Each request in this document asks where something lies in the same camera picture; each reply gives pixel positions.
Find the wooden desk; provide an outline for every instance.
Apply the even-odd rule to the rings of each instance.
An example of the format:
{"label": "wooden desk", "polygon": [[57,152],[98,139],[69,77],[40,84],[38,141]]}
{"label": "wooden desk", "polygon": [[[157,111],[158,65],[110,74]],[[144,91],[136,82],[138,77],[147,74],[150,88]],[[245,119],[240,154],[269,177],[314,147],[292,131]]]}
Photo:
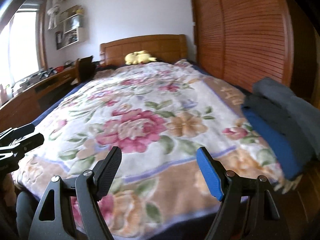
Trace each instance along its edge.
{"label": "wooden desk", "polygon": [[50,76],[27,88],[0,107],[0,131],[28,124],[46,109],[41,101],[56,88],[71,83],[77,76],[75,67]]}

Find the person's leg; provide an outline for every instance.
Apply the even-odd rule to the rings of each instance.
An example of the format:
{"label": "person's leg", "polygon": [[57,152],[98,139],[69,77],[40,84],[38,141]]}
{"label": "person's leg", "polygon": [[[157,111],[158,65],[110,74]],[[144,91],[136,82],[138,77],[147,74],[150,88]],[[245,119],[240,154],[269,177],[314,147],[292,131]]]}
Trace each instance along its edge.
{"label": "person's leg", "polygon": [[17,228],[21,240],[28,240],[31,223],[38,206],[34,196],[22,191],[17,198]]}

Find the window pane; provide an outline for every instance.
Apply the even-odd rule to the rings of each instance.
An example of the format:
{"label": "window pane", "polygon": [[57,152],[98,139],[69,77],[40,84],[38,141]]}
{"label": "window pane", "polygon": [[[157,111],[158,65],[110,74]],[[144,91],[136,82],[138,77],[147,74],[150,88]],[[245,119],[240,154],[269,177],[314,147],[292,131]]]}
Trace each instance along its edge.
{"label": "window pane", "polygon": [[8,62],[9,24],[0,34],[0,84],[11,85]]}
{"label": "window pane", "polygon": [[10,33],[10,70],[15,82],[39,70],[36,12],[19,12],[14,15]]}

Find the sliding closet door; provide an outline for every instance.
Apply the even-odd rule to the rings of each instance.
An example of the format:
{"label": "sliding closet door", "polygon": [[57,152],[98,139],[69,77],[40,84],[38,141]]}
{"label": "sliding closet door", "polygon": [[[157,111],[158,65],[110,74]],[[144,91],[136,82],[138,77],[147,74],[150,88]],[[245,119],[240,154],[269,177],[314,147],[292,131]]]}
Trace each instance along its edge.
{"label": "sliding closet door", "polygon": [[293,34],[285,0],[195,0],[194,4],[198,61],[203,68],[249,91],[266,76],[290,85]]}
{"label": "sliding closet door", "polygon": [[197,60],[208,73],[223,78],[223,15],[220,0],[193,0]]}

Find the blue gripper pad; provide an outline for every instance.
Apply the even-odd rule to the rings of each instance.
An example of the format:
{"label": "blue gripper pad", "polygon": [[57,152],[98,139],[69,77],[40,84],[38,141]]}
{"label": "blue gripper pad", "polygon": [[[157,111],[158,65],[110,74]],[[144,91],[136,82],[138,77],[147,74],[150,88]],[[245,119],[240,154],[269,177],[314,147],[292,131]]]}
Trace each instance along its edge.
{"label": "blue gripper pad", "polygon": [[205,147],[201,147],[197,150],[196,159],[211,195],[215,196],[219,201],[222,201],[224,196],[222,190],[223,182],[218,175],[220,174],[220,176],[224,176],[223,171],[219,170],[221,169],[220,166],[222,166],[222,164],[219,161],[213,160]]}

